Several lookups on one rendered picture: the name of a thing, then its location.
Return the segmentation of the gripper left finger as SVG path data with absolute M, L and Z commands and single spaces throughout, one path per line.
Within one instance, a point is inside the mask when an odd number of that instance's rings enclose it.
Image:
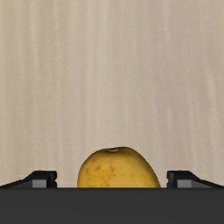
M 56 188 L 56 171 L 33 171 L 24 179 L 20 179 L 0 188 Z

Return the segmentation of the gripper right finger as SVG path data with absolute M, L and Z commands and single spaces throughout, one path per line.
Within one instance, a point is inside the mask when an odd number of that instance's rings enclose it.
M 200 179 L 190 171 L 168 171 L 166 177 L 168 188 L 223 188 L 223 185 Z

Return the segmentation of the yellow mango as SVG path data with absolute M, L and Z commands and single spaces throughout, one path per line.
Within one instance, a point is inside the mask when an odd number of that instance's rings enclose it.
M 129 147 L 102 149 L 80 167 L 79 188 L 159 188 L 156 173 L 137 151 Z

